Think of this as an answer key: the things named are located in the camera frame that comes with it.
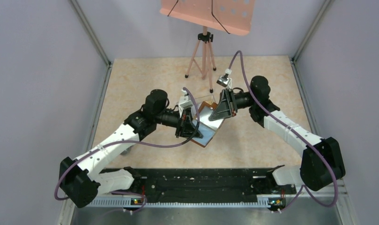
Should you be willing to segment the brown leather card holder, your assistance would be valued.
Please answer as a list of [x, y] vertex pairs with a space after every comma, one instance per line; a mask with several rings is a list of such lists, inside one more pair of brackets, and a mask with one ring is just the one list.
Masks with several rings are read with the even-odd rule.
[[191, 141], [203, 148], [205, 148], [211, 142], [211, 140], [219, 131], [220, 127], [225, 121], [225, 119], [216, 120], [216, 121], [210, 121], [208, 119], [216, 107], [217, 105], [207, 105], [206, 103], [203, 103], [201, 105], [201, 108], [199, 108], [199, 116], [200, 116], [199, 120], [197, 119], [197, 116], [195, 115], [194, 107], [191, 108], [192, 112], [194, 113], [194, 120], [198, 120], [200, 122], [199, 128], [202, 134], [204, 135], [202, 139], [193, 138]]

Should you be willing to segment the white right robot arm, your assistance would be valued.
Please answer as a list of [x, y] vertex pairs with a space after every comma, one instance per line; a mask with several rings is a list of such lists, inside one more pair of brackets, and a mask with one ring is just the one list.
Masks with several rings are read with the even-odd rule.
[[290, 145], [301, 157], [297, 166], [278, 166], [268, 172], [266, 189], [278, 193], [284, 185], [305, 185], [318, 191], [333, 183], [330, 172], [336, 179], [345, 176], [345, 166], [338, 141], [332, 137], [322, 138], [290, 120], [269, 98], [271, 88], [263, 76], [251, 79], [250, 90], [234, 92], [227, 74], [218, 78], [217, 84], [224, 87], [220, 101], [209, 117], [210, 121], [236, 116], [239, 109], [249, 109], [252, 120], [272, 131]]

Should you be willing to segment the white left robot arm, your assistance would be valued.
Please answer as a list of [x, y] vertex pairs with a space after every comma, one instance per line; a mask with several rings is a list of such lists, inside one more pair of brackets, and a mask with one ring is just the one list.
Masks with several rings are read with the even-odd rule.
[[[202, 138], [200, 123], [194, 124], [192, 118], [192, 108], [195, 109], [196, 118], [200, 118], [195, 98], [186, 87], [182, 92], [178, 110], [175, 110], [168, 108], [170, 102], [164, 90], [152, 90], [140, 109], [130, 114], [104, 141], [74, 159], [63, 159], [54, 198], [58, 201], [70, 199], [75, 206], [83, 208], [100, 194], [124, 189], [130, 194], [137, 193], [141, 181], [127, 169], [105, 173], [102, 170], [136, 144], [168, 149], [182, 146], [193, 138]], [[171, 145], [144, 142], [144, 138], [154, 132], [158, 124], [175, 128], [175, 136], [183, 137], [184, 141]]]

